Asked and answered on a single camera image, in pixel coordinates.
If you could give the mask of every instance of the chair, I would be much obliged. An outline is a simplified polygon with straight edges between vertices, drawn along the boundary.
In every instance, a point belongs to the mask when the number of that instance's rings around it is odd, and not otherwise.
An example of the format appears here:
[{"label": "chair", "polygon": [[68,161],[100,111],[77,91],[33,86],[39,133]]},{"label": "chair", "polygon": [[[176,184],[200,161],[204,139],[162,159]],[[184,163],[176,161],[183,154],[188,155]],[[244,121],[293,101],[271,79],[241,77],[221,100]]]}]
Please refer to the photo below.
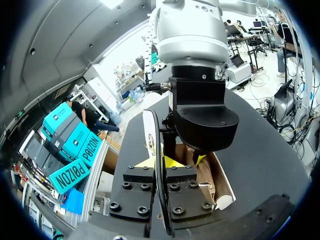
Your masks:
[{"label": "chair", "polygon": [[248,45],[251,47],[254,47],[254,54],[257,55],[257,52],[262,52],[267,57],[268,54],[266,51],[262,48],[262,45],[265,44],[264,41],[262,41],[260,38],[253,38],[248,41]]}]

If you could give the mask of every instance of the stacked boxes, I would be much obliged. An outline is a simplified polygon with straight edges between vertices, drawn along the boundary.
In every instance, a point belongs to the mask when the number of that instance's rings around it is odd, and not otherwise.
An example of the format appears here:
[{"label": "stacked boxes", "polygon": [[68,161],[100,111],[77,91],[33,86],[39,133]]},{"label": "stacked boxes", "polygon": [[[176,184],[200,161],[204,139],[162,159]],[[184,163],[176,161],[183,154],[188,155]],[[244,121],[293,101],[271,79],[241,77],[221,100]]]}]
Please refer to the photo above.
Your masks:
[{"label": "stacked boxes", "polygon": [[65,166],[55,159],[35,138],[32,140],[25,152],[28,154],[29,158],[37,164],[38,168],[41,169],[45,176],[49,176]]},{"label": "stacked boxes", "polygon": [[49,180],[59,194],[64,194],[89,173],[84,162],[81,159],[77,159],[51,174]]},{"label": "stacked boxes", "polygon": [[51,154],[62,156],[60,161],[68,163],[57,169],[53,164],[55,158],[50,155],[48,160],[56,169],[49,176],[50,182],[59,194],[64,194],[90,173],[88,168],[92,167],[102,141],[90,132],[66,103],[44,118],[42,132],[49,141],[47,148]]},{"label": "stacked boxes", "polygon": [[101,144],[101,139],[91,132],[86,139],[78,155],[79,158],[90,168],[94,163],[96,154]]},{"label": "stacked boxes", "polygon": [[50,112],[43,120],[42,132],[48,140],[51,140],[55,130],[62,124],[69,115],[72,114],[71,108],[66,102],[60,104]]}]

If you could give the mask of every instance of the black work surface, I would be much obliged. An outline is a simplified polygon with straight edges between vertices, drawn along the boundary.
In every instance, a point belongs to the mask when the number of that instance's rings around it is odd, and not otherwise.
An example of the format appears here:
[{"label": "black work surface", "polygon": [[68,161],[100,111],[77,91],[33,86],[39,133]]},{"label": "black work surface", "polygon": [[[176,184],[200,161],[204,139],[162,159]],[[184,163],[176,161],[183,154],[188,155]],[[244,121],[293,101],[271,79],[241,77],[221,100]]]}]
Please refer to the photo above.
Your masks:
[{"label": "black work surface", "polygon": [[[236,201],[225,210],[217,210],[217,217],[238,219],[275,194],[286,193],[297,205],[307,190],[309,179],[295,151],[256,110],[228,89],[225,105],[238,114],[240,122],[231,146],[216,154]],[[155,110],[159,121],[166,118],[168,98],[150,109]],[[128,165],[137,165],[148,158],[140,113],[127,126],[115,169],[112,196],[122,188],[123,173]]]}]

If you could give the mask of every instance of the jeans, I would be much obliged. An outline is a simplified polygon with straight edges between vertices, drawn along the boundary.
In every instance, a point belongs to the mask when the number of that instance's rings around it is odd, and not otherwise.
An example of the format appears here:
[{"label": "jeans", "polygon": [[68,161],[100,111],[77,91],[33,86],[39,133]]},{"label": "jeans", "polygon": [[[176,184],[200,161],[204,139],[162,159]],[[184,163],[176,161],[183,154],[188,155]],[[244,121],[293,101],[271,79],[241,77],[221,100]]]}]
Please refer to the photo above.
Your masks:
[{"label": "jeans", "polygon": [[[280,50],[276,53],[276,56],[278,57],[278,72],[279,73],[284,73],[286,71],[285,68],[285,55],[284,55],[284,51]],[[290,58],[290,57],[295,57],[295,54],[292,54],[291,52],[287,52],[286,53],[286,58]]]},{"label": "jeans", "polygon": [[101,131],[119,132],[119,128],[118,127],[112,126],[112,125],[108,125],[108,124],[104,124],[104,123],[100,122],[99,120],[97,120],[95,122],[94,127],[93,127],[93,132],[95,134],[98,134],[99,130],[101,130]]}]

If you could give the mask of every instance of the white cabinet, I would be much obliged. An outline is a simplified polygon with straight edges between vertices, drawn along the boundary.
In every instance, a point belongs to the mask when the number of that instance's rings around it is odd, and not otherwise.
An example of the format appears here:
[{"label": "white cabinet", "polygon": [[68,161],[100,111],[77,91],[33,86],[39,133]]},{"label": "white cabinet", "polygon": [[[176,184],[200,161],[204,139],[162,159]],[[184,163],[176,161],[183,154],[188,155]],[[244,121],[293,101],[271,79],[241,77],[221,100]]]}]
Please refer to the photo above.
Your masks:
[{"label": "white cabinet", "polygon": [[85,88],[91,95],[95,95],[108,111],[119,113],[116,98],[98,77],[90,80]]}]

